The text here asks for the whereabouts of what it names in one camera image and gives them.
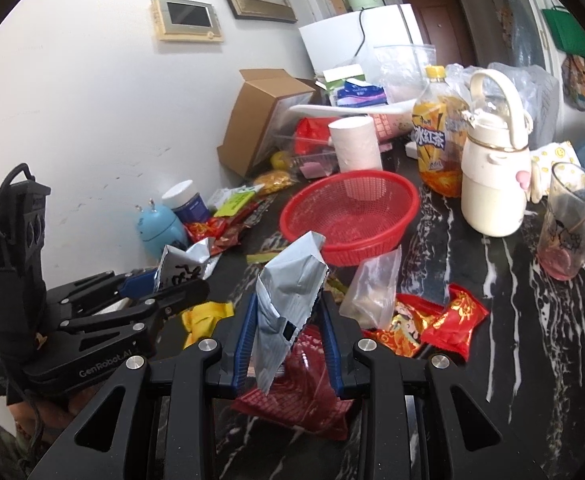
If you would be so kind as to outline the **dark red snack bag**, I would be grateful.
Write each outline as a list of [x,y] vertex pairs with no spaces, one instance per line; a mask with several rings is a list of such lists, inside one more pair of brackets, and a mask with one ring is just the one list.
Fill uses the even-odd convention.
[[329,381],[321,332],[307,325],[283,363],[268,393],[254,387],[237,398],[232,408],[268,422],[300,429],[331,440],[346,440],[346,415],[352,405],[343,401]]

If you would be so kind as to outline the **iced tea bottle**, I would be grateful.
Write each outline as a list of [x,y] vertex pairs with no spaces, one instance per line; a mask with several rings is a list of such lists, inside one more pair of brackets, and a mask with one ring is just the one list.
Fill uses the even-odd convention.
[[434,192],[457,198],[462,193],[462,156],[468,123],[468,104],[445,81],[445,68],[425,68],[426,87],[412,110],[419,175]]

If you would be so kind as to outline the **lime green packet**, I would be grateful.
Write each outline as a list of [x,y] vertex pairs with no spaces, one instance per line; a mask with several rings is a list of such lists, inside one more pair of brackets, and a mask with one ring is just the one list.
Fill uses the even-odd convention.
[[215,218],[230,218],[247,205],[264,188],[263,184],[224,188],[212,200]]

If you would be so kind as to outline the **black white foil packet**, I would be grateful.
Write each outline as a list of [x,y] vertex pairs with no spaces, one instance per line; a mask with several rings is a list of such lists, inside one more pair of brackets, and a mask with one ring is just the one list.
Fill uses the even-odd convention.
[[155,273],[155,292],[189,281],[210,278],[220,259],[219,255],[212,254],[213,248],[212,237],[200,240],[187,249],[166,245]]

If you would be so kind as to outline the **red gold snack packet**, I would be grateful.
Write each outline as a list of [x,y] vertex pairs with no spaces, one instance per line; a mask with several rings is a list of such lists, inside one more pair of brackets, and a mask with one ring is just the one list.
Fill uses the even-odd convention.
[[448,307],[436,321],[422,331],[421,341],[458,354],[467,362],[471,354],[474,330],[489,312],[473,294],[460,285],[450,284],[448,292]]

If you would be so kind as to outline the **red snack packets pile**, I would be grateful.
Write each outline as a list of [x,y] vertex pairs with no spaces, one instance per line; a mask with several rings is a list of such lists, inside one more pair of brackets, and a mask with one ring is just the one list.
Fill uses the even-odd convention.
[[210,255],[221,255],[239,244],[244,232],[260,221],[266,206],[265,198],[253,200],[233,217],[211,217],[205,222],[186,223],[184,228],[193,244],[211,238]]

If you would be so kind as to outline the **clear plastic pouch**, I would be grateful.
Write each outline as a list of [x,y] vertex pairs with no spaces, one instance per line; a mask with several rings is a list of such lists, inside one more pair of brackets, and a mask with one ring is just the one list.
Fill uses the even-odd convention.
[[364,260],[355,272],[339,314],[362,330],[385,330],[395,312],[402,249]]

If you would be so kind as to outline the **brown cardboard box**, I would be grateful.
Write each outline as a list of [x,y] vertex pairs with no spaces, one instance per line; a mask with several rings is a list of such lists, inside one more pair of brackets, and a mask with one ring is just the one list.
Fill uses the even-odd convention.
[[288,110],[310,104],[317,88],[283,68],[245,68],[239,73],[244,82],[216,150],[222,166],[248,177],[273,153],[274,136],[295,130],[295,115]]

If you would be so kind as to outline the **green hanging bag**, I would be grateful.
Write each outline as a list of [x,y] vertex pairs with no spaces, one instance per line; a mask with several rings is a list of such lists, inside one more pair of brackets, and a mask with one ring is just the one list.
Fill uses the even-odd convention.
[[585,58],[585,30],[563,6],[541,10],[558,50]]

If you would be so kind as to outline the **brown door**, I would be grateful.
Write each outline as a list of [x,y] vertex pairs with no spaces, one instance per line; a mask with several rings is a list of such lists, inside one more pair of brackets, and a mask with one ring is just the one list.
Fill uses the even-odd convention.
[[436,48],[437,64],[477,65],[478,58],[461,0],[403,0],[415,14],[425,44]]

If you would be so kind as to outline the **clear plastic container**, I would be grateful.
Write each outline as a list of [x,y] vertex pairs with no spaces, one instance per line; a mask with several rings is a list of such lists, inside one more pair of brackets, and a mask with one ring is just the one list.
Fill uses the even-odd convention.
[[331,140],[276,134],[273,142],[277,148],[278,162],[306,180],[323,179],[338,171],[338,160]]

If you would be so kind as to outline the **glass mug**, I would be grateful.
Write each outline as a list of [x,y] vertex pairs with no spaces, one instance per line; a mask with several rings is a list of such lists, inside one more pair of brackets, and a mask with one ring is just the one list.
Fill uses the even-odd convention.
[[537,247],[541,268],[558,281],[585,271],[585,168],[555,162]]

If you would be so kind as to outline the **wall intercom panel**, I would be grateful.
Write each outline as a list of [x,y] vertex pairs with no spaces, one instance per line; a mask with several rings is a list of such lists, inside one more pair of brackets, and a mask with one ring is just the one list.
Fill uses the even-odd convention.
[[164,42],[217,44],[223,32],[213,6],[192,0],[151,0],[156,36]]

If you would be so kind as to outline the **red plastic basket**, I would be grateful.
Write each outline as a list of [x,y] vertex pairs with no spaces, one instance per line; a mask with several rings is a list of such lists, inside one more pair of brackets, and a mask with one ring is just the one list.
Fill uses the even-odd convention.
[[306,186],[289,200],[279,231],[293,242],[312,231],[332,266],[358,266],[396,249],[421,201],[415,185],[390,171],[358,170]]

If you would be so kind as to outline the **white refrigerator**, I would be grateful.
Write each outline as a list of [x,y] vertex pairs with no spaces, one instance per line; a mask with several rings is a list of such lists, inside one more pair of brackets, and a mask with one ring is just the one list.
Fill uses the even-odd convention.
[[411,4],[392,4],[325,18],[299,28],[314,73],[321,75],[376,47],[425,44]]

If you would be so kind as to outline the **cream white kettle jug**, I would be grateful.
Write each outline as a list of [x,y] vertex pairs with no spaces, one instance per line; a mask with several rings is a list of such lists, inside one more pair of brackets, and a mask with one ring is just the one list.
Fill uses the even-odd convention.
[[529,198],[533,120],[515,84],[498,70],[471,76],[463,149],[462,214],[477,232],[506,237],[523,223]]

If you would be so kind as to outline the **silver foil snack bag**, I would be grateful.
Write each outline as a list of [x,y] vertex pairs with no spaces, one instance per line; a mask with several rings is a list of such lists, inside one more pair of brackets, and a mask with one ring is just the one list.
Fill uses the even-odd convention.
[[329,267],[321,249],[325,237],[309,231],[265,265],[256,282],[258,303],[253,366],[257,386],[267,394],[323,289]]

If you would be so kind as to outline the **blue round gadget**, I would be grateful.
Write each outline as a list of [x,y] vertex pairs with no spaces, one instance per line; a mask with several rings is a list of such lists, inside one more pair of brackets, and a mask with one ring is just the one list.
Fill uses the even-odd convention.
[[147,208],[136,206],[136,209],[136,231],[148,255],[159,260],[166,246],[187,249],[185,228],[170,208],[150,200]]

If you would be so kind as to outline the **yellow snack packet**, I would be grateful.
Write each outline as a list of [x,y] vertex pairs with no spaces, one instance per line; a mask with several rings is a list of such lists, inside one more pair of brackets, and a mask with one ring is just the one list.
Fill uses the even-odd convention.
[[187,333],[184,348],[195,344],[202,338],[210,338],[216,324],[233,315],[234,306],[231,302],[207,301],[182,312],[181,320]]

